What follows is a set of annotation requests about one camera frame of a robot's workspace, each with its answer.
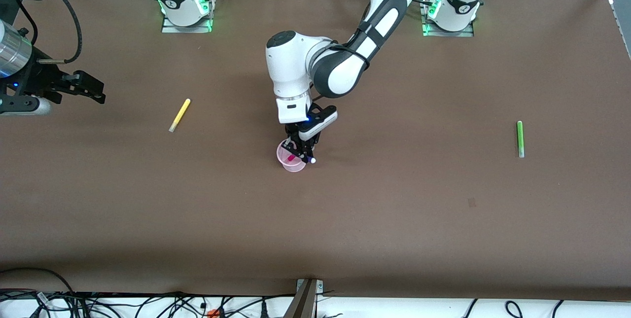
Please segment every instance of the green marker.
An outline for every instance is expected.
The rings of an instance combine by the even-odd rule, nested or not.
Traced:
[[[521,121],[517,121],[517,147],[519,152],[519,158],[523,158],[524,154],[524,124]]]

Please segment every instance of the yellow marker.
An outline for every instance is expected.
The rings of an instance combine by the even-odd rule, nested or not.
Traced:
[[[182,119],[182,116],[184,116],[184,112],[186,112],[186,109],[189,107],[190,103],[191,103],[191,99],[186,99],[186,101],[184,102],[184,105],[182,105],[182,107],[180,108],[180,112],[178,112],[177,116],[175,116],[175,120],[173,120],[173,123],[171,124],[171,128],[169,128],[169,132],[175,131],[177,124],[180,123],[180,120]]]

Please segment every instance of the plastic cup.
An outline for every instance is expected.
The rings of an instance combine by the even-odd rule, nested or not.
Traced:
[[[300,158],[298,158],[297,156],[293,156],[293,154],[287,151],[287,149],[282,147],[282,143],[284,143],[284,141],[280,142],[277,148],[277,159],[282,164],[282,167],[284,167],[284,169],[288,172],[292,173],[297,173],[300,170],[304,169],[307,163],[300,160]]]

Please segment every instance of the brown table surface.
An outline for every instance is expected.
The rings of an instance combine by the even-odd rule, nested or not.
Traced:
[[[355,91],[322,100],[340,118],[298,174],[275,158],[265,42],[346,40],[368,0],[219,0],[206,35],[161,34],[152,0],[70,1],[84,50],[63,69],[106,104],[0,119],[2,268],[79,291],[631,296],[631,62],[607,0],[485,0],[474,38],[423,37],[410,8]],[[72,55],[61,1],[27,8],[37,46]]]

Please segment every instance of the white floor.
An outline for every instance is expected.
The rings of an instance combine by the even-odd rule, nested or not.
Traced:
[[[228,302],[225,311],[230,312],[258,297],[235,298]],[[104,298],[100,302],[108,304],[139,305],[145,298]],[[205,312],[218,308],[221,298],[209,298]],[[148,304],[142,308],[138,318],[159,318],[160,312],[166,309],[173,298],[163,298],[158,302]],[[191,304],[198,308],[203,298],[194,298]],[[267,301],[268,314],[271,318],[284,315],[291,302],[289,297],[272,298]],[[521,308],[524,318],[550,318],[557,301],[550,300],[515,300]],[[62,300],[52,300],[54,309],[64,309],[67,305]],[[342,314],[341,318],[462,318],[471,300],[462,299],[426,299],[426,298],[319,298],[317,318],[332,318]],[[508,318],[504,308],[505,300],[479,300],[473,307],[469,318]],[[106,308],[97,306],[101,314],[94,312],[92,316],[112,318],[117,315]],[[29,317],[37,308],[35,300],[14,300],[0,303],[0,317],[24,318]],[[113,307],[120,318],[133,318],[137,307]],[[173,318],[200,318],[202,310],[193,314],[185,310],[177,311]],[[261,304],[255,304],[242,311],[239,318],[260,318]],[[68,318],[68,312],[52,312],[50,318]],[[559,307],[556,318],[629,318],[631,317],[631,303],[629,302],[580,302],[566,301]]]

